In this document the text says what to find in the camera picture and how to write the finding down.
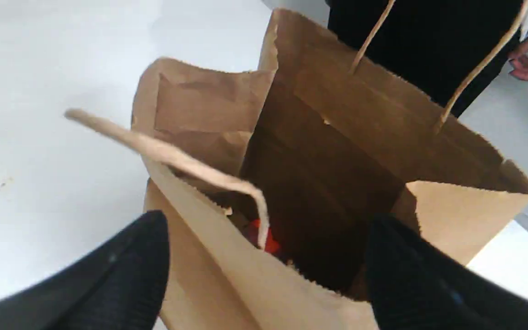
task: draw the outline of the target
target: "red object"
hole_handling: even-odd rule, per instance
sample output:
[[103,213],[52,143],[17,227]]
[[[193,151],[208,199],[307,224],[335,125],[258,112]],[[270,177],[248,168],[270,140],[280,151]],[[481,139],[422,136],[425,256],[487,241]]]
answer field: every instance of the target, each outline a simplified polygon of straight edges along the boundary
[[[249,224],[248,232],[247,232],[247,238],[254,244],[255,246],[258,246],[258,229],[260,228],[260,219],[256,219],[252,221]],[[270,229],[268,229],[268,239],[266,240],[266,246],[264,247],[264,251],[276,255],[277,253],[280,253],[281,245],[274,240],[274,237],[272,237],[272,232]]]

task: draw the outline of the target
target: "kraft paper bag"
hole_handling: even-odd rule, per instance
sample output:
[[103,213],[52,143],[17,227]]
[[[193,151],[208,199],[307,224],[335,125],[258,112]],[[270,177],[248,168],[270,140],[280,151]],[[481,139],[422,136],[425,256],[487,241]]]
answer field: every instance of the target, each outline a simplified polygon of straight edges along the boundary
[[[155,182],[145,208],[172,222],[162,311],[170,330],[374,329],[363,302],[370,215],[393,213],[465,264],[528,204],[528,178],[448,116],[517,31],[526,3],[445,108],[363,56],[393,4],[359,51],[276,9],[257,71],[159,59],[142,75],[132,130],[260,188],[272,233],[299,269],[254,248],[203,194],[226,186],[148,157],[159,148],[128,144]],[[233,196],[232,204],[256,218],[250,198]]]

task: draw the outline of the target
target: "person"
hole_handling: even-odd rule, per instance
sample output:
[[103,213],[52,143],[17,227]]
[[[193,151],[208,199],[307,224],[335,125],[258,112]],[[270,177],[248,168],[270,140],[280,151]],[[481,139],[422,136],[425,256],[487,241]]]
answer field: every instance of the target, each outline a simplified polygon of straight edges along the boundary
[[[328,28],[359,49],[388,0],[326,0]],[[445,106],[463,79],[509,30],[523,0],[398,0],[366,56]],[[510,42],[463,91],[452,108],[459,117],[510,59],[511,75],[528,82],[528,11]]]

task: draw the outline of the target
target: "bag handle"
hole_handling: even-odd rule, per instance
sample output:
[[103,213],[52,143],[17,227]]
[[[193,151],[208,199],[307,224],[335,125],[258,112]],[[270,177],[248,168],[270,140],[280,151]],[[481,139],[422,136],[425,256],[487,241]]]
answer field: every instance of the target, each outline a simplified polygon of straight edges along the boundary
[[[388,17],[388,14],[390,13],[390,10],[394,6],[394,2],[396,0],[388,0],[388,4],[386,8],[384,9],[384,12],[380,16],[379,20],[375,24],[375,26],[370,31],[368,37],[362,44],[360,50],[358,51],[358,54],[356,54],[356,57],[354,58],[354,62],[352,63],[352,66],[350,67],[350,74],[356,73],[356,70],[358,69],[358,66],[360,65],[361,59],[364,57],[366,50],[368,50],[368,46],[372,39],[374,39],[376,33],[379,31],[380,27],[382,27],[384,21]],[[442,126],[446,123],[446,120],[449,117],[449,114],[451,113],[451,109],[459,96],[462,94],[462,92],[465,90],[465,88],[468,87],[468,85],[473,81],[475,77],[490,63],[496,55],[505,47],[505,45],[513,38],[513,35],[517,31],[519,31],[519,27],[524,20],[524,17],[528,11],[528,0],[523,0],[521,9],[519,11],[519,15],[515,18],[515,21],[513,21],[513,24],[511,25],[511,28],[509,31],[505,33],[505,35],[502,36],[500,39],[500,42],[492,49],[492,51],[486,56],[480,64],[477,65],[468,75],[465,77],[465,79],[462,81],[462,83],[459,85],[459,87],[453,92],[453,95],[451,99],[448,101],[448,103],[445,105],[445,111],[441,115],[440,120],[435,126],[435,133],[438,133]]]
[[270,220],[268,218],[268,207],[262,190],[259,190],[250,182],[226,175],[226,173],[218,171],[213,167],[194,159],[189,156],[189,154],[170,143],[149,137],[146,134],[124,129],[107,119],[95,117],[81,109],[69,109],[65,112],[65,117],[123,144],[142,156],[170,165],[218,188],[251,196],[256,202],[258,216],[260,217],[258,247],[264,250],[268,238]]

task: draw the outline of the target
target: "paper bag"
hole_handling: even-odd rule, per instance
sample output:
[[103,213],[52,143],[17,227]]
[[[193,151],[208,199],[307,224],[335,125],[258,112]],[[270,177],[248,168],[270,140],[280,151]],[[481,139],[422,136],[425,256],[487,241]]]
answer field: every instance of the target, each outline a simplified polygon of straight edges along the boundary
[[[301,272],[253,248],[220,208],[174,174],[210,187],[145,157],[165,197],[151,202],[159,199],[151,186],[146,207],[164,209],[186,237],[179,252],[173,243],[175,280],[163,308],[170,330],[363,329],[368,305],[342,294],[365,298],[369,215],[394,213],[465,264],[528,204],[528,178],[448,117],[516,32],[527,4],[445,108],[363,57],[393,4],[360,51],[299,13],[276,9],[258,71],[220,73],[161,59],[144,73],[132,129],[261,188],[273,235]],[[255,219],[249,199],[239,198],[234,210]],[[187,253],[193,266],[176,261]]]

